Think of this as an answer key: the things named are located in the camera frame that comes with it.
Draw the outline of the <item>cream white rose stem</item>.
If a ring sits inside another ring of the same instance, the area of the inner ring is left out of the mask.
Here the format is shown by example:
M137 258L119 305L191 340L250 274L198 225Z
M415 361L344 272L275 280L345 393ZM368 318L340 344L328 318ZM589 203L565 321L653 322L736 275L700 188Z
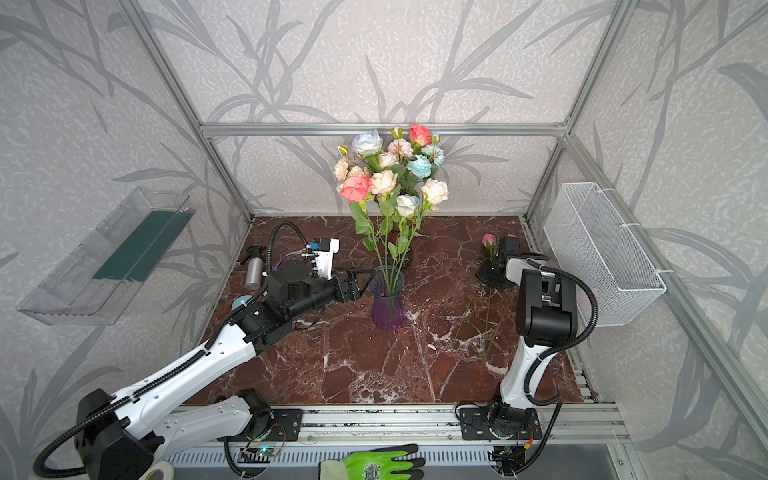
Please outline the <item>cream white rose stem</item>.
M422 225L423 220L433 214L435 207L448 198L448 186L446 182L431 179L421 187L420 192L418 197L423 205Z

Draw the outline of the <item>white blue rose stem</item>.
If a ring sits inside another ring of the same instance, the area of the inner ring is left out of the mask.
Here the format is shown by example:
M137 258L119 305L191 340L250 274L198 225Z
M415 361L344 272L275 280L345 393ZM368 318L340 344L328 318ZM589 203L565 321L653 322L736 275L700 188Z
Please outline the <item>white blue rose stem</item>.
M376 129L357 135L352 141L352 151L371 172L382 171L383 140Z

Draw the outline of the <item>red glass vase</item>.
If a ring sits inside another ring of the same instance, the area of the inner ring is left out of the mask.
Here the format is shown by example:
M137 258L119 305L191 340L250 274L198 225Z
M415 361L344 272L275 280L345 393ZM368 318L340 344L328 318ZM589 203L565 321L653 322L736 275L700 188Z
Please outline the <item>red glass vase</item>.
M401 270L408 268L413 261L411 243L412 240L405 236L400 236L397 240L398 265Z

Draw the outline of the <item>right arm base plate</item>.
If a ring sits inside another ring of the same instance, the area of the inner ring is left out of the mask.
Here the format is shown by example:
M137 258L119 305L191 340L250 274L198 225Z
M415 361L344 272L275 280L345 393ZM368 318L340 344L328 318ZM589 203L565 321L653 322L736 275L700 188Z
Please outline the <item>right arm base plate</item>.
M533 408L503 405L463 404L454 408L463 440L540 440L543 437L538 414Z

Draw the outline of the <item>blue purple glass vase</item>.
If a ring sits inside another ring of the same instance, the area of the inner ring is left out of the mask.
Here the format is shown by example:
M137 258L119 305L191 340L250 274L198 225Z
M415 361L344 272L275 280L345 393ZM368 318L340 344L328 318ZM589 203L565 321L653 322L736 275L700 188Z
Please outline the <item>blue purple glass vase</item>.
M405 284L402 272L392 267L379 266L375 269L368 291L373 295L371 317L377 328L393 332L405 324Z

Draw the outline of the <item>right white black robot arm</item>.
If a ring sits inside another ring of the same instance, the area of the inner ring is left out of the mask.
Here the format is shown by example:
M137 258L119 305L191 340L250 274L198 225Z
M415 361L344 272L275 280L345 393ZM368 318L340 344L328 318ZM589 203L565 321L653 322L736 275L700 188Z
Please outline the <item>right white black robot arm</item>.
M518 346L494 399L486 407L486 429L500 440L546 439L537 409L563 404L562 395L539 398L537 391L551 361L584 342L595 330L599 306L592 289L577 276L531 257L501 254L481 263L477 277L503 291L518 288Z

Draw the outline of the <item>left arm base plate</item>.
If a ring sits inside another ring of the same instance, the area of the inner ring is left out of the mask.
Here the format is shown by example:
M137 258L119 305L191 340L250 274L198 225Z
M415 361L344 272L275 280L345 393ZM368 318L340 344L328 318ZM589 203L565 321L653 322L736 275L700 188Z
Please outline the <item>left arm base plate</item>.
M296 442L302 426L303 410L277 408L253 419L249 438L256 441Z

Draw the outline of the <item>magenta pink rose stem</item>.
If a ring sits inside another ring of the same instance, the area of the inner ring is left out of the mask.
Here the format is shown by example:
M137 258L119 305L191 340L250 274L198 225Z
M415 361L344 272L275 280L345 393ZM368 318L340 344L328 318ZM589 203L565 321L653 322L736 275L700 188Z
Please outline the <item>magenta pink rose stem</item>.
M490 349L490 347L488 346L489 341L487 340L487 335L489 332L491 299L492 299L493 290L494 290L493 286L491 285L490 275L493 271L494 261L498 255L497 238L491 233L486 233L482 238L482 245L484 248L485 259L483 260L477 275L478 275L478 278L481 280L481 282L486 286L486 292L488 297L486 315L484 320L485 327L482 335L482 338L483 338L482 359L484 362L486 362L488 351Z

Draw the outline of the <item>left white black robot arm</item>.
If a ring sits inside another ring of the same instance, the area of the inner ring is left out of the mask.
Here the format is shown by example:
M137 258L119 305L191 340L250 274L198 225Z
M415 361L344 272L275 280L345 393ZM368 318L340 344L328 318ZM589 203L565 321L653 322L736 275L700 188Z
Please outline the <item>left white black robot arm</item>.
M175 409L228 371L287 336L296 318L331 303L357 301L357 278L375 269L333 266L335 238L304 241L300 260L266 266L259 290L223 317L211 336L145 379L108 394L97 389L78 405L77 423L43 448L33 472L45 479L138 479L166 457L220 438L263 432L270 408L254 390L180 415Z

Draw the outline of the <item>peach rose stem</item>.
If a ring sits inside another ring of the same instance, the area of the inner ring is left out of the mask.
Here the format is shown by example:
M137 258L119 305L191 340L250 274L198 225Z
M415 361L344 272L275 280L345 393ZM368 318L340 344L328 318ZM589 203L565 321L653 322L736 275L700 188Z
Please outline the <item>peach rose stem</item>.
M344 182L352 177L369 176L370 172L366 167L360 166L354 159L342 157L334 165L333 174L337 181Z

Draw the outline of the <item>light blue flower stem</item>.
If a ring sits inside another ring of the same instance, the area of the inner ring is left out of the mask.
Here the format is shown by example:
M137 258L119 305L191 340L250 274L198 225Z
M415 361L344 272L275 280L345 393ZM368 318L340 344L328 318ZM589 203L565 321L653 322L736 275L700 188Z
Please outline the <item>light blue flower stem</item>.
M432 178L445 161L444 151L434 144L426 145L409 160L406 168L419 179Z

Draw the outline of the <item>pink red rose stem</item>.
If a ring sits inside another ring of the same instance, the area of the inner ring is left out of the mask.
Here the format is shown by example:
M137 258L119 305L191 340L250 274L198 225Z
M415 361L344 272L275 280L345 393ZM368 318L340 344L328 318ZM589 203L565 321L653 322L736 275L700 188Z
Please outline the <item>pink red rose stem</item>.
M420 152L422 147L432 144L432 134L423 125L411 125L409 127L409 139L413 148L414 156Z

